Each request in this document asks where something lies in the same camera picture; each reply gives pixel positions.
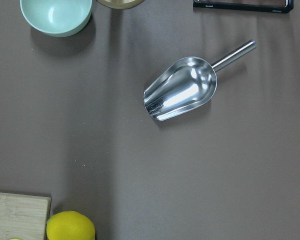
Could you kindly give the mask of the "steel scoop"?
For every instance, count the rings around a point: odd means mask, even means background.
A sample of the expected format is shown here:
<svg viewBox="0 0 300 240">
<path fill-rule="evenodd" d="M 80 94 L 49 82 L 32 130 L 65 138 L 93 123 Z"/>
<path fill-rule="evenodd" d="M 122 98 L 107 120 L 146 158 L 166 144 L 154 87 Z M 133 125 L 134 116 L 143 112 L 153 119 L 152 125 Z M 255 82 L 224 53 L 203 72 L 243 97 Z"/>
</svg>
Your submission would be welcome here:
<svg viewBox="0 0 300 240">
<path fill-rule="evenodd" d="M 217 72 L 256 47 L 256 41 L 249 40 L 212 64 L 196 56 L 177 60 L 144 90 L 146 111 L 165 121 L 206 104 L 217 89 Z"/>
</svg>

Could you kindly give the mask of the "wooden cup tree stand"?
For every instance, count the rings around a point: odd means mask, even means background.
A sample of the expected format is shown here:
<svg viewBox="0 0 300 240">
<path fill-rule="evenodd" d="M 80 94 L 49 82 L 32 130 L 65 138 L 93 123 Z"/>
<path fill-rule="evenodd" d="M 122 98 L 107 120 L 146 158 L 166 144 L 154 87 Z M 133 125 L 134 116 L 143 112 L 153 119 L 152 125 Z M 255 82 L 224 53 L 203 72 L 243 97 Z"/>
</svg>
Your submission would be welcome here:
<svg viewBox="0 0 300 240">
<path fill-rule="evenodd" d="M 144 0 L 97 0 L 97 1 L 108 8 L 118 9 L 118 10 L 131 9 L 144 2 Z"/>
</svg>

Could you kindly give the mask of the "yellow lemon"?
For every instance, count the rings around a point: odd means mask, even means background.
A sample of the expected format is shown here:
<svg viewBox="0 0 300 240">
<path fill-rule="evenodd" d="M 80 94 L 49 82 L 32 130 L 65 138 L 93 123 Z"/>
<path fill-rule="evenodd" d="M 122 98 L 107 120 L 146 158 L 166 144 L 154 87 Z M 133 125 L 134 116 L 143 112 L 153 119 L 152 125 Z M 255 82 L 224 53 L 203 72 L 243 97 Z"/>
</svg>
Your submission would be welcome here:
<svg viewBox="0 0 300 240">
<path fill-rule="evenodd" d="M 53 215 L 46 225 L 49 240 L 95 240 L 93 222 L 77 211 L 63 211 Z"/>
</svg>

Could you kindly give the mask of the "mint green bowl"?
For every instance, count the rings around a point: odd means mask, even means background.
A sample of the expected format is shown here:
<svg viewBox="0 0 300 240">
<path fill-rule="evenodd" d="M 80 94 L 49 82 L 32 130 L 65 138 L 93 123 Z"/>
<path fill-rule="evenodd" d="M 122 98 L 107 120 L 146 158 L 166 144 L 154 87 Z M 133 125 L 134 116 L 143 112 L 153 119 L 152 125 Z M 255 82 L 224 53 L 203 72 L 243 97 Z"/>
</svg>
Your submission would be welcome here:
<svg viewBox="0 0 300 240">
<path fill-rule="evenodd" d="M 92 0 L 21 0 L 25 20 L 52 37 L 69 37 L 81 31 L 92 14 Z"/>
</svg>

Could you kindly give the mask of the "bamboo cutting board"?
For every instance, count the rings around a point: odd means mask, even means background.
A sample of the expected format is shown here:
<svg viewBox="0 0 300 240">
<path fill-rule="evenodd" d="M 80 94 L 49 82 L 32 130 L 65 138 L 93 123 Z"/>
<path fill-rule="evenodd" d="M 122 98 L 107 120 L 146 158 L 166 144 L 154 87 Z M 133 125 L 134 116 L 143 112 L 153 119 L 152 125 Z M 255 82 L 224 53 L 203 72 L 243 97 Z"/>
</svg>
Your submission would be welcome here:
<svg viewBox="0 0 300 240">
<path fill-rule="evenodd" d="M 0 192 L 0 240 L 45 240 L 51 198 Z"/>
</svg>

